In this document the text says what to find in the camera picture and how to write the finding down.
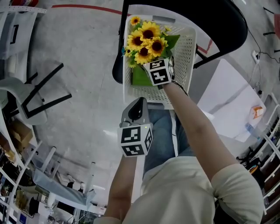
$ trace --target power outlet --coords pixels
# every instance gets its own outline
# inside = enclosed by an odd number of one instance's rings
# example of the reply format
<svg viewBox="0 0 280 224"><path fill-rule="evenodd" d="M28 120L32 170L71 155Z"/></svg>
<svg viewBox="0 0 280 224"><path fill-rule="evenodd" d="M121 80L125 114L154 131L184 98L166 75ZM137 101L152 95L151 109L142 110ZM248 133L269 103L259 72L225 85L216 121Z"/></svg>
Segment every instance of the power outlet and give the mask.
<svg viewBox="0 0 280 224"><path fill-rule="evenodd" d="M256 64L259 63L259 55L260 55L260 53L257 53L256 51L252 52L252 57L253 57Z"/></svg>

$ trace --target blue jeans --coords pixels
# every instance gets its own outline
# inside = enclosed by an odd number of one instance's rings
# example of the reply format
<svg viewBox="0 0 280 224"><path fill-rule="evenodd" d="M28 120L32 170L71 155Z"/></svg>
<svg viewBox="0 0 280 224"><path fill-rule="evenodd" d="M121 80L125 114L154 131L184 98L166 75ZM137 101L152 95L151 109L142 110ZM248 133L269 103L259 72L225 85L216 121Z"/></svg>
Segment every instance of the blue jeans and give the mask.
<svg viewBox="0 0 280 224"><path fill-rule="evenodd" d="M149 110L150 122L153 123L153 141L148 155L145 157L144 172L155 168L168 159L175 157L172 140L172 121L168 110ZM177 115L176 137L178 145L178 156L195 156L191 150L184 128Z"/></svg>

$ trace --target red floor line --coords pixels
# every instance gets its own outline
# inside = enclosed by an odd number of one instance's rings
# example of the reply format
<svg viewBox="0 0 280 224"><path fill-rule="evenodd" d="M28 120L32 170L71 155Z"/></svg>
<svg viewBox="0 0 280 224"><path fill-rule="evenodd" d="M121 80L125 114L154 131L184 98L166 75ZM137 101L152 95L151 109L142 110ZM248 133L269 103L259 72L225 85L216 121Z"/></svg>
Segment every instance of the red floor line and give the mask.
<svg viewBox="0 0 280 224"><path fill-rule="evenodd" d="M79 4L63 4L63 5L53 5L52 8L64 8L64 7L71 7L71 8L86 8L86 9L96 9L96 10L101 10L101 11L106 11L106 12L111 12L111 13L116 13L121 15L122 12L114 9L109 9L109 8L104 8L104 7L99 7L99 6L93 6L93 5L79 5ZM212 45L212 40L209 41L208 48L207 50L203 49L202 47L198 46L198 49L202 51L203 53L207 54L209 51L209 48Z"/></svg>

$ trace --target white cube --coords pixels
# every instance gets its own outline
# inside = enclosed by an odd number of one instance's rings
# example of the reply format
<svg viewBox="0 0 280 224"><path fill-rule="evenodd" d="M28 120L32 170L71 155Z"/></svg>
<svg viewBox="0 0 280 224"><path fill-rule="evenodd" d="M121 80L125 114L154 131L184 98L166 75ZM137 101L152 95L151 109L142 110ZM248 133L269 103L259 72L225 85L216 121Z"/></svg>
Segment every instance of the white cube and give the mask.
<svg viewBox="0 0 280 224"><path fill-rule="evenodd" d="M169 59L162 59L144 64L153 86L162 85L171 82L171 76L168 69Z"/></svg>
<svg viewBox="0 0 280 224"><path fill-rule="evenodd" d="M153 134L151 124L118 129L118 144L125 157L147 155L152 140Z"/></svg>

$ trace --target artificial flower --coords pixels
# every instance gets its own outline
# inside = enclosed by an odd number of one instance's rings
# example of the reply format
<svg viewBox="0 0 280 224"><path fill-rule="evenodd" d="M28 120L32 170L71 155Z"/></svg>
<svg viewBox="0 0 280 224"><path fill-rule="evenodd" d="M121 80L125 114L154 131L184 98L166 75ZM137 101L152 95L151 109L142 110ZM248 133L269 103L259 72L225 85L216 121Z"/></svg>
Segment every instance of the artificial flower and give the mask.
<svg viewBox="0 0 280 224"><path fill-rule="evenodd" d="M143 35L141 37L141 40L143 42L149 42L153 37L158 37L161 34L159 25L156 25L155 23L151 23L150 21L148 23L144 22L142 27L138 28L138 30Z"/></svg>
<svg viewBox="0 0 280 224"><path fill-rule="evenodd" d="M138 30L128 35L127 44L130 50L140 50L142 48L143 41L140 39L142 36L143 34Z"/></svg>
<svg viewBox="0 0 280 224"><path fill-rule="evenodd" d="M135 68L136 67L136 62L134 60L129 60L128 67Z"/></svg>
<svg viewBox="0 0 280 224"><path fill-rule="evenodd" d="M147 46L142 47L142 49L135 54L135 59L137 64L145 64L152 60L152 54L148 52Z"/></svg>
<svg viewBox="0 0 280 224"><path fill-rule="evenodd" d="M171 31L171 29L169 27L167 27L167 26L165 26L164 28L165 28L165 32L166 31L169 31L169 32Z"/></svg>
<svg viewBox="0 0 280 224"><path fill-rule="evenodd" d="M135 26L137 25L138 23L140 22L140 18L138 16L134 16L130 19L130 24L132 26Z"/></svg>
<svg viewBox="0 0 280 224"><path fill-rule="evenodd" d="M164 37L154 37L152 39L151 45L147 46L146 48L152 56L159 57L161 56L161 53L163 52L164 48L167 46L168 44Z"/></svg>
<svg viewBox="0 0 280 224"><path fill-rule="evenodd" d="M126 53L125 53L125 56L127 57L131 57L131 54L132 54L132 50L130 50L129 47L126 47Z"/></svg>

